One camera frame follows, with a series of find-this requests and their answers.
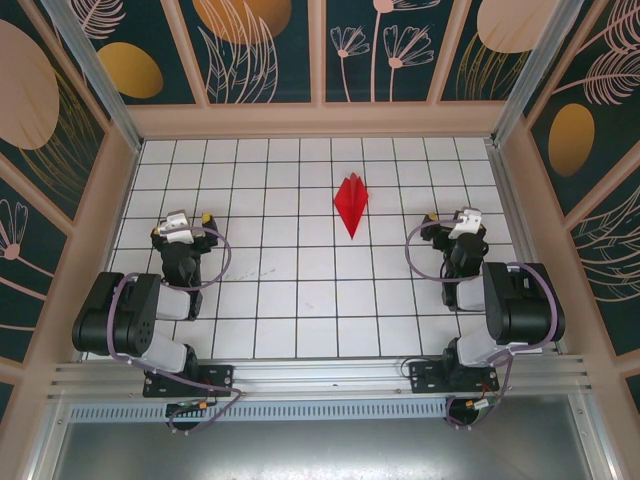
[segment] yellow oval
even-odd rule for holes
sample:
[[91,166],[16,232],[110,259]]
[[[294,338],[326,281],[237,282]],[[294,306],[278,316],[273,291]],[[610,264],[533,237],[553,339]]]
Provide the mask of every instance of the yellow oval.
[[582,105],[570,103],[558,112],[549,134],[549,161],[563,177],[575,174],[587,160],[596,127],[591,112]]
[[29,35],[0,20],[0,138],[25,150],[49,141],[58,124],[56,72]]
[[478,37],[490,50],[522,53],[533,49],[558,0],[483,0]]
[[193,7],[217,37],[236,44],[258,43],[250,34],[245,3],[256,22],[264,20],[272,37],[280,34],[291,18],[291,0],[193,0]]
[[102,47],[98,57],[120,93],[133,98],[150,98],[162,90],[160,67],[141,48],[114,42]]

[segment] red origami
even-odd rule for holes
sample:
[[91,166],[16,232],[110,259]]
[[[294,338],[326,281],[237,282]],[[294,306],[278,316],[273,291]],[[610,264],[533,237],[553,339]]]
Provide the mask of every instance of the red origami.
[[333,200],[352,239],[356,234],[364,207],[367,206],[367,200],[369,200],[367,189],[362,183],[362,179],[355,173],[344,179],[336,198]]

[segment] white grid mat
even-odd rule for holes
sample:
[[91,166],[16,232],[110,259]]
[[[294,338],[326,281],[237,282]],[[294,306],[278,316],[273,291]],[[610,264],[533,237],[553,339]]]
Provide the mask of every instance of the white grid mat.
[[[352,172],[369,204],[353,240],[332,201]],[[313,138],[146,142],[111,270],[161,274],[149,233],[168,212],[214,215],[233,247],[195,322],[157,322],[199,358],[440,354],[482,316],[455,315],[440,285],[406,264],[407,233],[426,213],[471,205],[484,214],[489,260],[515,252],[480,138]],[[419,268],[440,252],[414,240]],[[222,248],[203,256],[220,271]]]

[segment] purple cable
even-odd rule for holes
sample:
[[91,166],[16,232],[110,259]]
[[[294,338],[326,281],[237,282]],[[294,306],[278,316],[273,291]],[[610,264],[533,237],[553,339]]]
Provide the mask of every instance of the purple cable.
[[404,258],[407,259],[407,263],[409,264],[409,268],[416,275],[418,275],[418,276],[420,276],[422,278],[426,278],[427,280],[433,280],[434,282],[440,282],[440,283],[460,283],[460,282],[463,282],[463,281],[466,282],[466,281],[469,281],[469,280],[473,280],[474,278],[478,278],[479,275],[476,275],[474,277],[465,277],[464,279],[432,277],[431,275],[427,275],[426,273],[421,272],[420,270],[418,270],[418,267],[416,267],[415,264],[413,263],[413,261],[411,260],[411,252],[409,251],[409,247],[411,246],[410,245],[411,244],[411,239],[420,230],[422,230],[423,228],[426,228],[426,227],[430,227],[432,225],[448,225],[448,224],[456,224],[456,223],[462,223],[462,222],[463,222],[463,220],[460,220],[459,218],[452,218],[451,220],[434,220],[432,222],[426,222],[426,223],[423,223],[422,225],[418,225],[416,228],[411,230],[411,233],[407,237],[407,241],[404,244]]
[[[220,280],[222,278],[222,276],[229,269],[229,264],[231,263],[231,245],[229,245],[229,242],[227,241],[227,239],[223,235],[221,235],[220,233],[216,232],[213,229],[205,228],[205,227],[181,227],[181,228],[177,228],[175,230],[171,230],[170,232],[167,232],[167,233],[182,232],[182,231],[186,231],[186,230],[191,230],[191,231],[195,230],[195,231],[206,232],[206,233],[210,233],[210,234],[218,237],[220,240],[222,240],[222,243],[224,243],[225,249],[229,253],[227,261],[223,265],[222,270],[220,271],[220,273],[218,275],[216,275],[216,277],[213,278],[213,280],[206,281],[202,285],[200,285],[199,287],[172,287],[170,285],[167,285],[169,288],[173,288],[174,290],[181,290],[181,291],[202,290],[203,288],[207,288],[208,286],[210,286],[210,285],[214,284],[215,282],[217,282],[218,280]],[[138,360],[134,360],[133,358],[131,358],[131,357],[127,356],[127,355],[119,355],[116,352],[116,349],[115,349],[115,346],[114,346],[114,343],[113,343],[113,325],[115,323],[115,314],[116,314],[116,308],[118,307],[118,300],[120,300],[120,296],[122,295],[122,291],[124,290],[124,287],[129,282],[129,280],[131,280],[134,277],[137,277],[138,275],[139,275],[138,273],[130,273],[128,275],[125,275],[125,277],[122,280],[120,280],[120,283],[118,283],[118,286],[116,287],[116,290],[115,290],[115,292],[113,294],[113,299],[111,300],[111,305],[109,306],[109,314],[107,315],[107,350],[109,351],[109,355],[111,355],[111,357],[113,357],[115,360],[118,360],[120,362],[129,363],[130,365],[133,365],[134,367],[137,367],[137,368],[139,368],[141,370],[152,371],[154,373],[160,374],[163,377],[166,377],[166,378],[168,378],[170,380],[173,380],[175,382],[182,383],[184,385],[189,385],[189,386],[195,387],[195,388],[202,388],[203,390],[207,390],[209,392],[235,393],[236,396],[233,398],[233,400],[231,400],[227,405],[225,405],[213,417],[211,417],[207,421],[200,422],[198,425],[196,425],[191,430],[186,430],[186,431],[183,432],[183,434],[185,436],[187,436],[189,434],[197,433],[197,432],[199,432],[201,430],[204,430],[208,426],[210,426],[218,418],[220,418],[222,415],[224,415],[227,412],[227,410],[229,410],[238,400],[240,400],[240,397],[242,396],[242,390],[239,390],[237,388],[216,387],[214,385],[207,385],[205,383],[193,382],[191,380],[187,380],[185,378],[178,377],[177,375],[174,375],[171,372],[167,372],[165,370],[160,370],[160,369],[155,368],[155,367],[153,367],[151,365],[147,365],[147,364],[145,364],[143,362],[140,362]],[[175,420],[176,416],[179,415],[180,413],[181,413],[180,410],[176,410],[171,415],[171,417],[169,418],[169,427],[171,428],[171,431],[174,434],[180,431],[173,424],[173,421]]]
[[[484,417],[480,418],[480,420],[475,422],[474,425],[478,425],[479,423],[484,421],[484,419],[489,416],[489,413],[494,411],[498,407],[498,405],[502,403],[502,399],[505,393],[507,392],[509,376],[511,375],[511,366],[513,365],[513,352],[525,352],[525,351],[536,350],[538,348],[544,347],[547,343],[551,341],[551,339],[555,336],[556,331],[558,330],[558,305],[556,304],[556,300],[553,296],[553,291],[551,290],[551,287],[545,281],[545,279],[542,278],[542,275],[540,275],[538,272],[536,272],[532,267],[530,267],[526,263],[512,262],[512,263],[508,263],[507,266],[519,267],[519,268],[522,268],[523,270],[526,270],[542,287],[542,290],[544,291],[544,294],[547,297],[547,302],[549,302],[549,308],[551,309],[551,325],[549,327],[549,332],[547,333],[547,335],[535,345],[516,345],[511,349],[498,352],[487,359],[487,362],[489,363],[489,365],[493,365],[494,367],[501,367],[503,365],[507,365],[507,371],[505,372],[505,375],[504,375],[502,388],[500,389],[500,395],[498,396],[498,402]],[[504,362],[496,363],[496,360],[505,356],[507,357],[507,359]],[[452,427],[459,427],[459,426],[463,426],[462,422],[453,418],[449,413],[451,409],[451,404],[453,403],[455,398],[456,397],[454,395],[447,399],[447,404],[445,407],[445,420]]]

